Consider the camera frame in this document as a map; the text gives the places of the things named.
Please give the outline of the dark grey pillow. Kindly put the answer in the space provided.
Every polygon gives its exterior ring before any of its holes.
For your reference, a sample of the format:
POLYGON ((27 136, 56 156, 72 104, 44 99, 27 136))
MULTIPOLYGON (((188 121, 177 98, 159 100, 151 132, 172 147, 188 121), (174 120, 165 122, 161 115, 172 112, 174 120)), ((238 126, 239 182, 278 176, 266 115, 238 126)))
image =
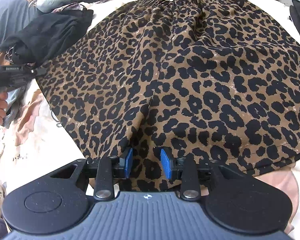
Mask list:
POLYGON ((27 0, 0 0, 0 45, 41 14, 27 0))

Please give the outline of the leopard print skirt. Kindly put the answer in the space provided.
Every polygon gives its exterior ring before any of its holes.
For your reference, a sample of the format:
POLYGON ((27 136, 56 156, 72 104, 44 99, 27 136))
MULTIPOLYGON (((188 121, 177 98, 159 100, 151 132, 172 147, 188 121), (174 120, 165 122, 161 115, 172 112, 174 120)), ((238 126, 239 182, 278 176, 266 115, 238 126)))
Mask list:
POLYGON ((160 151, 252 176, 300 159, 300 44, 247 0, 137 0, 38 79, 88 161, 133 149, 127 190, 174 187, 160 151))

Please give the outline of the cream bear print blanket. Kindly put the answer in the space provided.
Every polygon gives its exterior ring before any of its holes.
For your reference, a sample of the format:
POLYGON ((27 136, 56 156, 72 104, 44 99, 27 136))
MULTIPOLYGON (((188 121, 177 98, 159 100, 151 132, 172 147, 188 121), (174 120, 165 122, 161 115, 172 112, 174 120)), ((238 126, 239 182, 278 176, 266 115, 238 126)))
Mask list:
MULTIPOLYGON (((94 20, 89 31, 116 9, 134 1, 137 0, 112 0, 93 6, 94 20)), ((284 4, 275 0, 247 1, 268 13, 300 44, 284 4)), ((17 120, 0 130, 0 180, 7 192, 75 159, 87 159, 51 109, 37 81, 27 87, 17 120)), ((290 196, 294 205, 290 235, 300 239, 300 159, 256 177, 290 196)))

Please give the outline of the black clothes pile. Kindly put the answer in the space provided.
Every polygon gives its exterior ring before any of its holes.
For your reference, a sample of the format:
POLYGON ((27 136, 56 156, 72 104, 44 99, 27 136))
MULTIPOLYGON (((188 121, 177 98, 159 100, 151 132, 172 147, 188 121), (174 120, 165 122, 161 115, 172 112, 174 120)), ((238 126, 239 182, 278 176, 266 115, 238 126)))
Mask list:
POLYGON ((8 36, 0 45, 0 52, 10 54, 14 64, 40 66, 80 40, 90 27, 93 14, 88 9, 43 14, 8 36))

